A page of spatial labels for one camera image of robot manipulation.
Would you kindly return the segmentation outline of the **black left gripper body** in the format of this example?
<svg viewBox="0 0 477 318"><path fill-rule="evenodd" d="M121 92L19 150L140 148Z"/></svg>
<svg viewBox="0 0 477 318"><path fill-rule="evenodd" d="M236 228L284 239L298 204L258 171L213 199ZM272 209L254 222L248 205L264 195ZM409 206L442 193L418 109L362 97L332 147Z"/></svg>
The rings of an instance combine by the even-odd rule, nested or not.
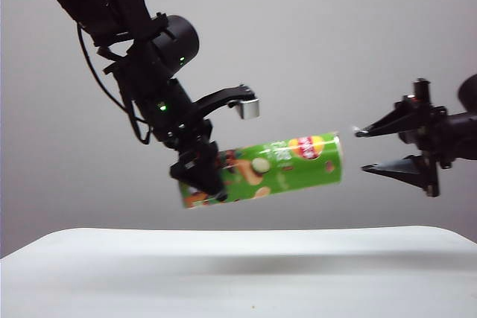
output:
<svg viewBox="0 0 477 318"><path fill-rule="evenodd" d="M211 140L212 122L177 79L136 77L128 81L128 97L155 139L178 152L179 166L215 168L218 146Z"/></svg>

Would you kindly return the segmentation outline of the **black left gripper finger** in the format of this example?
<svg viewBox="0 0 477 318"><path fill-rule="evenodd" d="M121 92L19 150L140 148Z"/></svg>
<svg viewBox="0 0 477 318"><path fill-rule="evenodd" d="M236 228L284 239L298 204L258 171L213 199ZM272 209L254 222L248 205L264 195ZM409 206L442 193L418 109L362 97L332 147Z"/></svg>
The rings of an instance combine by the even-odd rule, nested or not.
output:
<svg viewBox="0 0 477 318"><path fill-rule="evenodd" d="M216 164L218 146L215 141L199 142L188 150L179 152L178 160L170 167L170 175L179 182L214 197L227 199L227 190Z"/></svg>

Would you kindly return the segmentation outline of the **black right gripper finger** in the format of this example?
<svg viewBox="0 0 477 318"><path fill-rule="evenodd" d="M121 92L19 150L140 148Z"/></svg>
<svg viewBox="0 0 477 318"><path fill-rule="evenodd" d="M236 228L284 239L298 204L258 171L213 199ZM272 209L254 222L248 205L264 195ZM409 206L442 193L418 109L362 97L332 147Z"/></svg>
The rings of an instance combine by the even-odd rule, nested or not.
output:
<svg viewBox="0 0 477 318"><path fill-rule="evenodd" d="M398 180L427 190L429 163L422 156L410 155L390 162L373 163L361 167L364 172Z"/></svg>
<svg viewBox="0 0 477 318"><path fill-rule="evenodd" d="M411 105L396 103L395 109L378 121L355 132L358 138L399 133L413 127L414 109Z"/></svg>

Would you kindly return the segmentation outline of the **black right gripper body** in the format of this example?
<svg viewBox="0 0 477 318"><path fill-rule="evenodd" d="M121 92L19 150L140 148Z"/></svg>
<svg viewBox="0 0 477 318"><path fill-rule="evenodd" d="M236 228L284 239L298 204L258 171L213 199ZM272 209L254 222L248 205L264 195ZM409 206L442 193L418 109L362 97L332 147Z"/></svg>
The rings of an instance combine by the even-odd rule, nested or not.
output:
<svg viewBox="0 0 477 318"><path fill-rule="evenodd" d="M440 194L438 165L442 159L442 149L439 144L437 127L447 117L444 106L435 106L431 102L430 82L419 78L413 82L414 92L402 98L400 103L411 105L414 109L413 127L398 133L399 138L406 144L414 144L429 163L429 185L425 194L437 197Z"/></svg>

